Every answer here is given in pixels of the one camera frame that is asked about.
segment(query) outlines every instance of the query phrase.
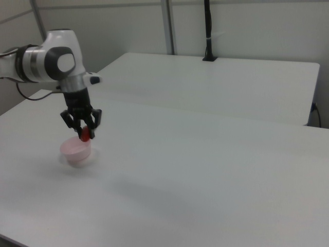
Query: black cable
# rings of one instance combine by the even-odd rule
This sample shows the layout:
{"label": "black cable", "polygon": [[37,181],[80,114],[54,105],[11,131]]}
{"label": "black cable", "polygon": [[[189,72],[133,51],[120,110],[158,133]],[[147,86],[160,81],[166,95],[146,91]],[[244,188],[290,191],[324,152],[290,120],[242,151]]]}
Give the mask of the black cable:
{"label": "black cable", "polygon": [[317,111],[317,113],[318,113],[318,118],[319,118],[319,127],[321,128],[321,117],[320,117],[320,112],[319,112],[319,109],[318,109],[318,107],[317,107],[317,104],[316,103],[312,103],[312,105],[311,105],[311,107],[310,107],[310,112],[312,113],[313,111]]}
{"label": "black cable", "polygon": [[51,95],[51,94],[60,94],[60,93],[61,93],[61,92],[50,92],[49,94],[46,94],[45,96],[43,96],[43,97],[41,97],[41,98],[31,99],[31,98],[25,96],[25,95],[22,93],[22,91],[20,90],[20,87],[19,87],[18,82],[16,82],[16,88],[17,88],[17,91],[19,92],[19,94],[23,96],[23,98],[28,99],[28,100],[31,100],[31,101],[38,101],[38,100],[41,100],[41,99],[44,99],[44,98],[48,97],[48,96]]}
{"label": "black cable", "polygon": [[0,58],[5,57],[5,56],[8,56],[8,55],[11,55],[11,54],[14,54],[14,53],[16,53],[16,52],[17,52],[17,50],[14,50],[14,51],[11,51],[11,52],[9,52],[9,53],[1,54],[1,55],[0,55]]}
{"label": "black cable", "polygon": [[321,117],[320,117],[320,112],[319,112],[319,109],[318,107],[315,105],[315,110],[317,110],[317,113],[318,113],[318,117],[319,117],[319,127],[321,128]]}

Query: white desk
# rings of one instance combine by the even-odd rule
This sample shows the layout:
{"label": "white desk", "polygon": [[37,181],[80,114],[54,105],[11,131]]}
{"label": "white desk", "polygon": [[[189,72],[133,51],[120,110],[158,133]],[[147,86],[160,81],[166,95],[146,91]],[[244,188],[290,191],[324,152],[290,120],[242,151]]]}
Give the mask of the white desk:
{"label": "white desk", "polygon": [[[329,131],[106,100],[84,168],[61,95],[0,116],[0,234],[47,246],[326,246]],[[35,97],[45,92],[38,92]]]}
{"label": "white desk", "polygon": [[225,116],[304,125],[316,63],[128,53],[99,73],[110,99]]}

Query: plastic cup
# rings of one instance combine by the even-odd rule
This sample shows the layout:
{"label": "plastic cup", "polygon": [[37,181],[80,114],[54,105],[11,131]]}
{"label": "plastic cup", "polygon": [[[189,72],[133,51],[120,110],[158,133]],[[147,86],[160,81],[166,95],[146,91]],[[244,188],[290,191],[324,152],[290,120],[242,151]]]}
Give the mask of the plastic cup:
{"label": "plastic cup", "polygon": [[83,142],[75,136],[63,142],[60,147],[60,151],[65,156],[67,161],[77,162],[87,158],[90,155],[92,145],[90,140]]}

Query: gray wall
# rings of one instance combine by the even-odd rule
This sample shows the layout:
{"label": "gray wall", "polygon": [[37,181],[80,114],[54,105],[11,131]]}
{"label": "gray wall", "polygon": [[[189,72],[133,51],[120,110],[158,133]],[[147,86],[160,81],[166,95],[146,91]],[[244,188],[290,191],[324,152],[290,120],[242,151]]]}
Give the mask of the gray wall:
{"label": "gray wall", "polygon": [[[14,46],[40,44],[42,38],[28,0],[0,0],[0,53]],[[11,109],[23,98],[18,94],[15,83],[0,79],[0,115]],[[38,85],[21,86],[30,96],[38,90]]]}
{"label": "gray wall", "polygon": [[75,31],[87,70],[97,72],[126,52],[167,54],[160,0],[38,0],[46,30]]}
{"label": "gray wall", "polygon": [[[329,128],[329,3],[287,2],[222,0],[211,4],[213,34],[223,33],[213,40],[213,53],[225,58],[319,63],[314,102],[318,104],[323,127]],[[172,9],[176,53],[203,56],[206,47],[203,1],[173,0]],[[318,125],[315,112],[310,123]]]}
{"label": "gray wall", "polygon": [[[45,30],[71,28],[84,64],[97,72],[125,52],[171,53],[166,0],[36,0]],[[211,1],[214,53],[227,58],[316,62],[321,65],[314,101],[329,128],[329,1]],[[203,56],[205,21],[202,0],[169,1],[176,54]],[[0,0],[0,49],[42,42],[29,1]],[[0,114],[21,98],[3,82]],[[27,89],[28,94],[36,90]],[[317,126],[316,114],[310,123]]]}

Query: white table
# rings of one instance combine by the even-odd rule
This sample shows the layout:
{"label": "white table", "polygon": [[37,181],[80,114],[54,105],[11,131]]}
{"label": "white table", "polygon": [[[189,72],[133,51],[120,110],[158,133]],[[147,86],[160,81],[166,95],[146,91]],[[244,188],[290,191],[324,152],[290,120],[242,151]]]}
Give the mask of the white table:
{"label": "white table", "polygon": [[99,73],[110,99],[304,125],[319,64],[128,53]]}
{"label": "white table", "polygon": [[84,168],[59,154],[74,135],[62,95],[0,116],[0,234],[31,247],[328,244],[328,130],[97,98],[99,87]]}

